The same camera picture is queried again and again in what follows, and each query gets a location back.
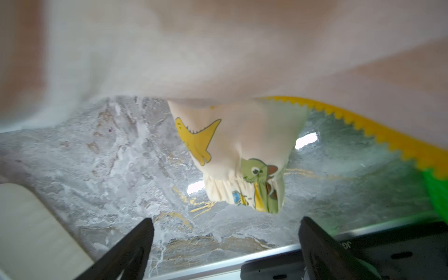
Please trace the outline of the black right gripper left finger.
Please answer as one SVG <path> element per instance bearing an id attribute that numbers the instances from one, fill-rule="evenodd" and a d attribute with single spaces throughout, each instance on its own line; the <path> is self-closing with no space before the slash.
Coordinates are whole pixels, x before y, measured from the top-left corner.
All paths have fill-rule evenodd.
<path id="1" fill-rule="evenodd" d="M 145 218 L 76 280 L 143 280 L 154 231 L 152 219 Z"/>

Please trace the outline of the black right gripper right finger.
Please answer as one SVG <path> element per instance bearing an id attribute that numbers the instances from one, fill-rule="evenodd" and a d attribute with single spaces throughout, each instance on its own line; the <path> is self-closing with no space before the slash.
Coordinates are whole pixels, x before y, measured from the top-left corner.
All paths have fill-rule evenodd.
<path id="1" fill-rule="evenodd" d="M 381 279 L 309 217 L 301 220 L 299 240 L 311 280 Z"/>

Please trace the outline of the yellow dinosaur print jacket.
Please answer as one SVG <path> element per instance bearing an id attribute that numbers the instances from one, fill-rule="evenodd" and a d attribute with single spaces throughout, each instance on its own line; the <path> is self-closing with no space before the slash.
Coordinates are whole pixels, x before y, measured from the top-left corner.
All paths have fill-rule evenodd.
<path id="1" fill-rule="evenodd" d="M 1 131 L 168 102 L 211 201 L 276 214 L 308 112 L 448 180 L 446 1 L 2 1 Z"/>

